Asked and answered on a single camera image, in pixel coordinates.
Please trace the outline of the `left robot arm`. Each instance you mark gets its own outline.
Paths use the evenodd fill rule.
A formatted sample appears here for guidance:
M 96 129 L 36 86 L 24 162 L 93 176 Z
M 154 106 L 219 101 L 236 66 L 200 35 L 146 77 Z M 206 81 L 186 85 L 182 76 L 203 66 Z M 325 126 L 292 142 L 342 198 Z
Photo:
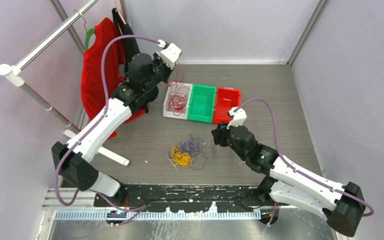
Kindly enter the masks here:
M 123 183 L 95 169 L 91 161 L 121 124 L 138 110 L 147 110 L 148 103 L 158 96 L 158 84 L 168 83 L 181 54 L 180 50 L 169 47 L 156 51 L 153 56 L 134 55 L 124 71 L 124 81 L 108 97 L 97 116 L 67 143 L 58 141 L 52 146 L 56 174 L 79 191 L 97 192 L 105 195 L 113 206 L 121 206 L 127 194 Z

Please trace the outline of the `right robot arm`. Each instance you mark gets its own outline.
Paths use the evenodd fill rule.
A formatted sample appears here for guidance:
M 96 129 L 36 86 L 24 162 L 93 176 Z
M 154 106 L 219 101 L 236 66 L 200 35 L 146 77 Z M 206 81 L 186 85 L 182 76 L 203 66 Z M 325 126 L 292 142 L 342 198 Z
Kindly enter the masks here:
M 292 205 L 320 217 L 344 236 L 356 235 L 366 210 L 359 185 L 335 182 L 297 165 L 259 143 L 245 126 L 220 122 L 211 134 L 215 145 L 231 148 L 252 171 L 265 176 L 255 192 L 261 204 Z

